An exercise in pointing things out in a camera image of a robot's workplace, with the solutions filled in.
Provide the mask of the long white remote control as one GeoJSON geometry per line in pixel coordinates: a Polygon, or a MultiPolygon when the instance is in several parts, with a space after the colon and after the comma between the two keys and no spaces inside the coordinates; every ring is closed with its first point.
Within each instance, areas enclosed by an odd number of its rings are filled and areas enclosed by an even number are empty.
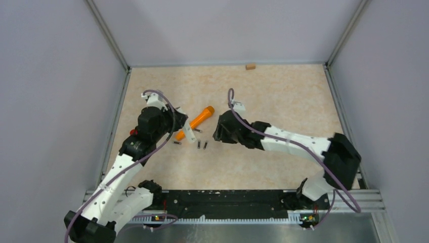
{"type": "Polygon", "coordinates": [[[180,131],[183,131],[185,133],[185,138],[183,138],[183,139],[186,139],[189,143],[194,143],[194,142],[197,141],[197,138],[196,138],[196,136],[194,134],[193,129],[190,128],[190,120],[189,120],[189,118],[186,120],[183,128],[180,129],[180,130],[178,130],[178,132],[180,132],[180,131]]]}

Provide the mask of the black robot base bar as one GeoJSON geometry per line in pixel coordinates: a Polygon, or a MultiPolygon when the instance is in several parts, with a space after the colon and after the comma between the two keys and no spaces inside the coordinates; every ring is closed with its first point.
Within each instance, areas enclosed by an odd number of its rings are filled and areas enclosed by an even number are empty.
{"type": "Polygon", "coordinates": [[[155,194],[143,213],[168,213],[179,219],[286,219],[292,212],[329,208],[327,195],[312,201],[294,190],[169,190],[155,194]]]}

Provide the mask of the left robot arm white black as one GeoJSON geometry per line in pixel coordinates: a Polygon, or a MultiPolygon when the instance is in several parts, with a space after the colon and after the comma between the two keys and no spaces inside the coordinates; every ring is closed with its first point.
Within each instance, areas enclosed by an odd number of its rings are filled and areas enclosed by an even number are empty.
{"type": "Polygon", "coordinates": [[[114,242],[118,233],[133,216],[148,207],[156,209],[162,195],[149,188],[139,188],[127,199],[119,198],[131,179],[160,146],[166,134],[180,130],[188,116],[180,107],[148,106],[138,116],[137,126],[122,143],[115,162],[91,197],[65,218],[65,242],[114,242]]]}

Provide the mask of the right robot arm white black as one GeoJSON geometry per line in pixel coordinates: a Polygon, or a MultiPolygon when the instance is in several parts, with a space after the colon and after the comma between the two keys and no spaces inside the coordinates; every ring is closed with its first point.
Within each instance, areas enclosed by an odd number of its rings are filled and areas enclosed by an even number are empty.
{"type": "Polygon", "coordinates": [[[322,195],[334,189],[352,189],[361,162],[360,154],[344,134],[310,137],[263,121],[249,123],[230,110],[220,115],[213,138],[228,144],[239,143],[248,149],[285,152],[320,165],[322,171],[306,178],[298,189],[296,201],[304,209],[311,208],[322,195]]]}

